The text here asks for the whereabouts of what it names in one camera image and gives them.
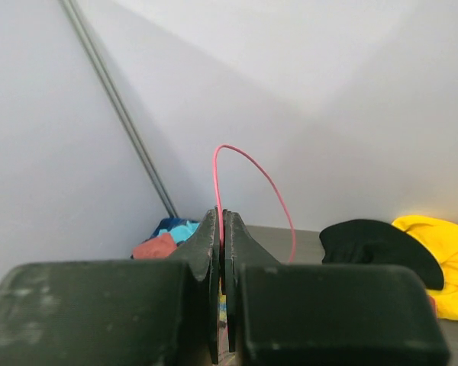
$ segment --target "black plastic part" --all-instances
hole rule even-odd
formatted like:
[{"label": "black plastic part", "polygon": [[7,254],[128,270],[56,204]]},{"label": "black plastic part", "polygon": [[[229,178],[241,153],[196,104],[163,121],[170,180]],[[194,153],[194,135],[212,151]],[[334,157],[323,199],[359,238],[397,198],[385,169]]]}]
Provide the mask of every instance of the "black plastic part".
[{"label": "black plastic part", "polygon": [[445,366],[417,275],[381,265],[267,266],[240,276],[239,364]]},{"label": "black plastic part", "polygon": [[227,338],[229,351],[236,351],[236,288],[243,265],[280,265],[255,239],[251,237],[238,213],[224,215],[224,282],[227,305]]},{"label": "black plastic part", "polygon": [[0,286],[0,365],[207,365],[207,301],[186,263],[24,265]]},{"label": "black plastic part", "polygon": [[213,364],[218,363],[220,239],[216,210],[209,210],[194,234],[169,260],[189,264],[198,292],[206,299],[207,340]]}]

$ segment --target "table surface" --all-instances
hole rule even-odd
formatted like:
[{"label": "table surface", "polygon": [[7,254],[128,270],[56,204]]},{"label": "table surface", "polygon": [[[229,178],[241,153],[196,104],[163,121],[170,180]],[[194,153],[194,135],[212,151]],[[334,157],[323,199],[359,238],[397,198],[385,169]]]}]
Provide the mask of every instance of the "table surface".
[{"label": "table surface", "polygon": [[[286,262],[291,249],[291,235],[288,229],[249,226],[251,236],[281,262]],[[313,231],[297,230],[297,253],[295,263],[320,264],[324,257],[319,234]],[[452,351],[450,366],[458,366],[458,322],[440,319],[440,325]]]}]

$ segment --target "black cloth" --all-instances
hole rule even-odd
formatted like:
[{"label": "black cloth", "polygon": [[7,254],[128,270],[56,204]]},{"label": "black cloth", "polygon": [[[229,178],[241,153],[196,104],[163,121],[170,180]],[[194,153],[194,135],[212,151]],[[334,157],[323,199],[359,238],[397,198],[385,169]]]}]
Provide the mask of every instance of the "black cloth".
[{"label": "black cloth", "polygon": [[322,230],[319,235],[327,263],[403,265],[414,271],[426,288],[442,290],[444,277],[440,265],[412,236],[389,223],[351,220]]}]

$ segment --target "red cloth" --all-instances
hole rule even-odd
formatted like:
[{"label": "red cloth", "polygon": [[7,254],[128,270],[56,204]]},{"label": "red cloth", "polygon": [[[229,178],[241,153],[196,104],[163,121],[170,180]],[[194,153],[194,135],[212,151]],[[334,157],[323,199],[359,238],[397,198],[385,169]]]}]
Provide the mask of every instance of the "red cloth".
[{"label": "red cloth", "polygon": [[152,238],[138,245],[132,251],[134,259],[165,258],[176,249],[175,241],[170,233]]}]

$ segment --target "white wall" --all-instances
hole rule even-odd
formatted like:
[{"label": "white wall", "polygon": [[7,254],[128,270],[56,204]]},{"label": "white wall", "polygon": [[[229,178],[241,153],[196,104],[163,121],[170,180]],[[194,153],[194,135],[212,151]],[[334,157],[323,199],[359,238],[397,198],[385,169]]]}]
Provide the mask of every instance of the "white wall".
[{"label": "white wall", "polygon": [[458,221],[458,0],[79,3],[181,214]]},{"label": "white wall", "polygon": [[0,1],[0,278],[128,258],[164,216],[59,2]]}]

